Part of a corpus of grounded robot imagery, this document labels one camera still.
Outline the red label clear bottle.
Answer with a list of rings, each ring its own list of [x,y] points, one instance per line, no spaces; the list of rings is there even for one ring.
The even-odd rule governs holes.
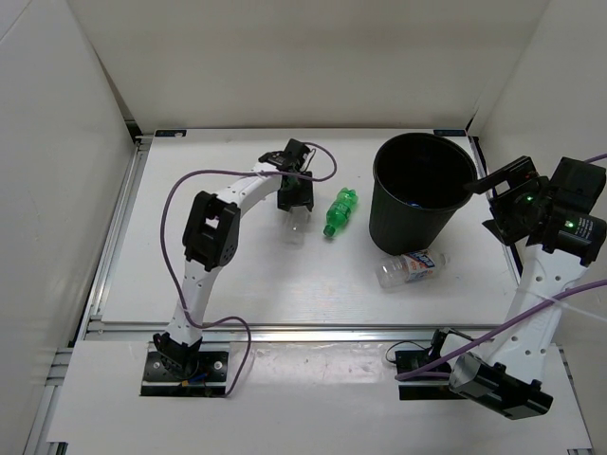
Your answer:
[[[444,253],[422,249],[383,259],[376,276],[382,288],[396,288],[438,276],[449,263],[450,257]]]

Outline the blue label clear bottle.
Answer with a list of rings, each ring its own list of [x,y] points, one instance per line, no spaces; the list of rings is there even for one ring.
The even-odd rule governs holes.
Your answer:
[[[415,208],[415,209],[425,209],[423,206],[421,206],[413,201],[406,202],[406,205],[409,207]]]

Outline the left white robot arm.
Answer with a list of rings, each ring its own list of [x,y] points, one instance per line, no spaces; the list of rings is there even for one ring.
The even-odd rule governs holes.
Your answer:
[[[160,248],[177,291],[175,312],[164,332],[153,336],[165,368],[178,379],[199,370],[203,318],[219,272],[234,258],[241,218],[267,196],[276,193],[280,209],[312,209],[312,173],[305,169],[310,147],[295,139],[282,151],[269,152],[247,172],[199,170],[187,173],[170,189],[160,221]],[[199,192],[182,235],[184,274],[179,279],[166,245],[166,221],[178,187],[205,174],[228,175],[235,181],[216,192]]]

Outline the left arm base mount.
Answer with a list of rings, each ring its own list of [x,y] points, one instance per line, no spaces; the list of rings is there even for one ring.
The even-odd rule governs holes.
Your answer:
[[[148,344],[140,382],[143,397],[217,398],[227,391],[229,350],[201,349],[185,375],[174,373],[168,362]]]

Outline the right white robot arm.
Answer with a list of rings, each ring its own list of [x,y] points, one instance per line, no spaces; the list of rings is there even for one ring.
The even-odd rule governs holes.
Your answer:
[[[553,403],[542,390],[545,356],[561,318],[562,293],[575,287],[606,240],[605,221],[591,214],[606,171],[564,157],[546,177],[522,156],[467,188],[481,194],[501,184],[507,188],[490,197],[484,225],[506,246],[525,242],[505,328],[476,353],[439,346],[427,353],[426,367],[436,378],[449,377],[451,392],[518,420],[544,415]]]

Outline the clear plastic bottle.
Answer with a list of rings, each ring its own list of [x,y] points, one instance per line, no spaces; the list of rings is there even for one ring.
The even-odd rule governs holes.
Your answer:
[[[294,207],[285,217],[283,241],[289,246],[302,246],[311,218],[307,207]]]

